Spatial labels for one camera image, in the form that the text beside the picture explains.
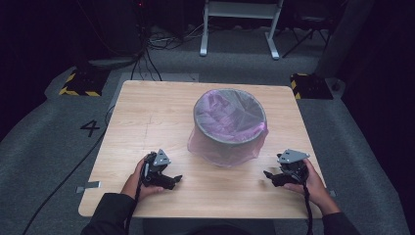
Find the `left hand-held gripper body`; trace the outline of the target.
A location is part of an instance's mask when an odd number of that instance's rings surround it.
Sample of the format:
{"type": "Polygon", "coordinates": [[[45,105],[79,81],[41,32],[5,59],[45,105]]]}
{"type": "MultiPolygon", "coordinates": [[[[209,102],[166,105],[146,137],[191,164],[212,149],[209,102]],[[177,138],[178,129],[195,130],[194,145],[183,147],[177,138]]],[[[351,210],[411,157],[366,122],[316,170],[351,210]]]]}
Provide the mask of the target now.
{"type": "Polygon", "coordinates": [[[148,187],[150,185],[160,186],[163,188],[165,184],[171,184],[166,180],[166,175],[162,172],[170,164],[169,157],[162,149],[157,152],[151,152],[144,159],[144,165],[141,175],[143,184],[148,187]]]}

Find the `black yellow striped base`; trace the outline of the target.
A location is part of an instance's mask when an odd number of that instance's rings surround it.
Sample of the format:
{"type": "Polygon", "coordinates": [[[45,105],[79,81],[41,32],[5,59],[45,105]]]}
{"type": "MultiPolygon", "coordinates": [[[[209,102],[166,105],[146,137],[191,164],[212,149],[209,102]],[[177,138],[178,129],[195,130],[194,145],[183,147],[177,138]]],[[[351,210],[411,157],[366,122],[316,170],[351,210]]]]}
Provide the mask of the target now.
{"type": "Polygon", "coordinates": [[[60,95],[99,97],[109,77],[109,70],[73,70],[61,88],[60,95]]]}
{"type": "Polygon", "coordinates": [[[333,99],[326,80],[315,74],[294,73],[290,82],[296,99],[333,99]]]}

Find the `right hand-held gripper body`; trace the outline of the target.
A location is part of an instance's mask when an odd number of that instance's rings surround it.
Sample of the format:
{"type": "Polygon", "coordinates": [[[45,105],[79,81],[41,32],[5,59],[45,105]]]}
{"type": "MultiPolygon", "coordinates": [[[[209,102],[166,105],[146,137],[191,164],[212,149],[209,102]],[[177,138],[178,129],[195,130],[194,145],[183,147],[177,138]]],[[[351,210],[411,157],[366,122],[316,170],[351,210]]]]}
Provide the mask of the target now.
{"type": "Polygon", "coordinates": [[[282,154],[277,155],[277,162],[285,175],[291,176],[296,182],[302,184],[308,177],[308,169],[303,162],[308,157],[309,154],[307,153],[287,149],[282,154]]]}

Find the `white metal stand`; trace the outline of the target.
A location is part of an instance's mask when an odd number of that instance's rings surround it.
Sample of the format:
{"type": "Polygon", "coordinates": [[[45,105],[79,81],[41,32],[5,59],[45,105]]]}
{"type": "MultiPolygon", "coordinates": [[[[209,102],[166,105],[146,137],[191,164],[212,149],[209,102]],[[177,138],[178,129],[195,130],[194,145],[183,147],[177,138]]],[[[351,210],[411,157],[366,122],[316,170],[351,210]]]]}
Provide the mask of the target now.
{"type": "Polygon", "coordinates": [[[272,20],[269,31],[264,33],[273,60],[279,60],[280,55],[274,42],[274,34],[285,0],[275,3],[241,3],[205,0],[203,13],[203,35],[200,47],[202,57],[208,54],[208,20],[210,17],[272,20]]]}

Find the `person's dark clothing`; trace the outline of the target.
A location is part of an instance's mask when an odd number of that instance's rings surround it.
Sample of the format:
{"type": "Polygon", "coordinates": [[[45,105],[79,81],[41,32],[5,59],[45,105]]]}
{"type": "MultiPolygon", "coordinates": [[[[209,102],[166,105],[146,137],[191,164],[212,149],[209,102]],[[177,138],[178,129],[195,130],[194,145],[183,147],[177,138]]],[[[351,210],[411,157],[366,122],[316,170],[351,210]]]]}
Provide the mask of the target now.
{"type": "Polygon", "coordinates": [[[274,228],[267,225],[239,226],[231,224],[212,224],[197,227],[185,235],[276,235],[274,228]]]}

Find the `dark stand with grey base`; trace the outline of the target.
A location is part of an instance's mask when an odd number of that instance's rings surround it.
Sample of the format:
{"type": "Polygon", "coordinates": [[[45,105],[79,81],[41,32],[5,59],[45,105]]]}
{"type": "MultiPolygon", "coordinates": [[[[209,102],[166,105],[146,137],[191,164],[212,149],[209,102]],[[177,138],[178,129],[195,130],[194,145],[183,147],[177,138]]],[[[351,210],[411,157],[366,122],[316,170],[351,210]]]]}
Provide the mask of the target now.
{"type": "Polygon", "coordinates": [[[146,29],[138,0],[75,2],[109,54],[93,61],[93,66],[116,70],[139,61],[145,51],[146,29]]]}

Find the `person's left hand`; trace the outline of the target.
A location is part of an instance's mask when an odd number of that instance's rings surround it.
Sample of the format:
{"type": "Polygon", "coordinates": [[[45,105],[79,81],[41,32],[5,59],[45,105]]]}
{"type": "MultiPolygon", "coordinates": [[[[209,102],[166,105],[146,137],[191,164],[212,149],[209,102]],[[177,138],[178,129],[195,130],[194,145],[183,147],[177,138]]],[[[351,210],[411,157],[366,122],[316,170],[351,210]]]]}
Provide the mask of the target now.
{"type": "Polygon", "coordinates": [[[148,196],[155,195],[163,191],[163,188],[160,186],[146,187],[139,185],[143,164],[144,160],[141,160],[137,164],[120,191],[121,194],[127,195],[138,202],[143,201],[148,196]]]}

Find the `grey post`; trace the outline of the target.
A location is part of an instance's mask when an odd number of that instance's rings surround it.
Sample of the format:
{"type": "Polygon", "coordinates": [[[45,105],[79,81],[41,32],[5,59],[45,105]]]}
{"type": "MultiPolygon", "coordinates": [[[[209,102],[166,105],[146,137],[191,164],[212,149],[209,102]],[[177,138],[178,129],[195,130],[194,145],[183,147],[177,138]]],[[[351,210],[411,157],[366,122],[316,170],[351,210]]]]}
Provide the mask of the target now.
{"type": "Polygon", "coordinates": [[[344,14],[331,36],[314,73],[323,78],[335,77],[363,28],[375,0],[348,0],[344,14]]]}

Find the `black tripod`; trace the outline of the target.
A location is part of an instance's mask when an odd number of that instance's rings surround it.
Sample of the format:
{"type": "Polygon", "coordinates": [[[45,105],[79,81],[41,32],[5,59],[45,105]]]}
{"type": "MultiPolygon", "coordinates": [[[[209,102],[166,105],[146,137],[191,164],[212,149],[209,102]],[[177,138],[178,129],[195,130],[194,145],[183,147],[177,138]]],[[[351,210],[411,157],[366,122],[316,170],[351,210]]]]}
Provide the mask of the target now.
{"type": "Polygon", "coordinates": [[[315,32],[319,33],[325,43],[324,48],[327,48],[334,27],[334,20],[331,17],[316,14],[295,13],[294,22],[297,24],[296,28],[306,31],[306,35],[301,39],[296,38],[297,43],[283,55],[283,58],[286,58],[290,53],[297,49],[305,39],[311,38],[315,32]]]}

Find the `person's right hand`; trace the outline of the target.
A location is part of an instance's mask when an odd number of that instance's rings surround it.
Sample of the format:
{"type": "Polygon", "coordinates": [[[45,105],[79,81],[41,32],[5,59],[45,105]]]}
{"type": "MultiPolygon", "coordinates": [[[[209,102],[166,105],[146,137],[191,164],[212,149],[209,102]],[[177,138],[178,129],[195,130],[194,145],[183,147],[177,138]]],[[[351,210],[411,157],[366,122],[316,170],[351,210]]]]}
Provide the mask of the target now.
{"type": "Polygon", "coordinates": [[[308,178],[306,180],[306,187],[310,194],[309,200],[316,205],[320,210],[323,210],[323,206],[330,199],[324,184],[316,172],[314,166],[310,160],[305,159],[303,161],[308,169],[308,178]]]}

